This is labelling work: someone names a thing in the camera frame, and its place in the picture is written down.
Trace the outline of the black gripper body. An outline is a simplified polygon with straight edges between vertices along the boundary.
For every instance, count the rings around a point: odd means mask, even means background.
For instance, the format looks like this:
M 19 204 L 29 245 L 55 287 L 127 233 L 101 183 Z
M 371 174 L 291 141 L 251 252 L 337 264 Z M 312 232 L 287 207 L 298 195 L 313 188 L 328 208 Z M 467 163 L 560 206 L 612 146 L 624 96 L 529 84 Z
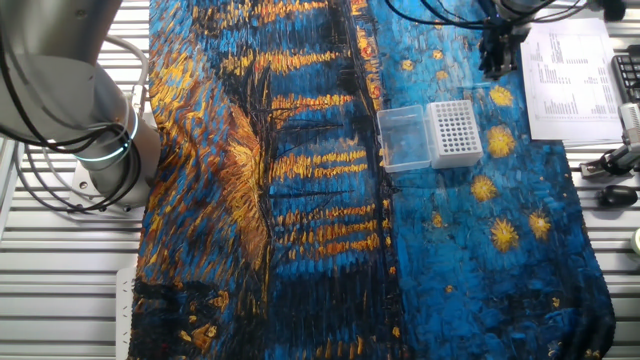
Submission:
M 505 59 L 519 49 L 521 35 L 510 21 L 486 19 L 479 50 L 482 58 Z

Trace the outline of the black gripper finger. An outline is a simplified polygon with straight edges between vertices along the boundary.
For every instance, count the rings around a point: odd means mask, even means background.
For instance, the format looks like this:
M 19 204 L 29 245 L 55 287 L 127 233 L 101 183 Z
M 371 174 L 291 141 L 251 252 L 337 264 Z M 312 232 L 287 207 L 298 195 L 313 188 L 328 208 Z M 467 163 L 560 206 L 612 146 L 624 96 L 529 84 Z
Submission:
M 517 47 L 505 47 L 501 53 L 500 74 L 505 75 L 518 68 Z
M 496 51 L 483 52 L 480 70 L 486 79 L 498 80 L 501 77 L 501 53 Z

